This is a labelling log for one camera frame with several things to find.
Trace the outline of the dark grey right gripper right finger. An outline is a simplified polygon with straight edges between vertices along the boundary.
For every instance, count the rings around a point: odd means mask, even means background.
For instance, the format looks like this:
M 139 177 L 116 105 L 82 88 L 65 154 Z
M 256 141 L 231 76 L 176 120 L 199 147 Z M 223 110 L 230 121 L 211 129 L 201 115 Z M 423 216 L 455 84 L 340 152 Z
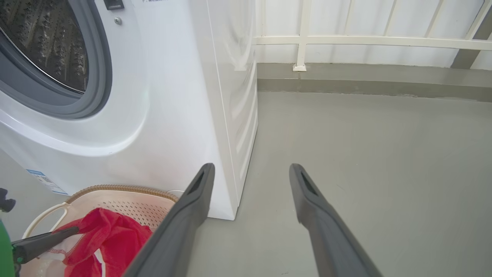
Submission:
M 297 219 L 309 232 L 318 275 L 380 277 L 381 272 L 302 165 L 290 165 L 289 180 Z

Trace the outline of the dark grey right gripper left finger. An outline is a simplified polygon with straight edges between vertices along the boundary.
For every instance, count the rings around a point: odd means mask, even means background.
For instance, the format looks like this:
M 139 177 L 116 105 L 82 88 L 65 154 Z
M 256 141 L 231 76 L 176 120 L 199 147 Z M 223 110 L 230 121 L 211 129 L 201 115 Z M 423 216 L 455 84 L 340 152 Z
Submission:
M 124 277 L 186 277 L 197 230 L 208 217 L 215 166 L 202 165 Z

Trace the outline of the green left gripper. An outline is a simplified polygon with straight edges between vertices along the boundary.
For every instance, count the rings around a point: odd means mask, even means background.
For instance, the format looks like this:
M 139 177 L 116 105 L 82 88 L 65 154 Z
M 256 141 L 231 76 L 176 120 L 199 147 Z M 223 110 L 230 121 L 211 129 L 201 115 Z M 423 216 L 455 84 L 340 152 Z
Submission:
M 2 220 L 0 220 L 0 276 L 15 277 L 14 264 L 22 265 L 28 263 L 78 233 L 79 228 L 72 226 L 60 231 L 35 235 L 11 243 L 7 229 Z

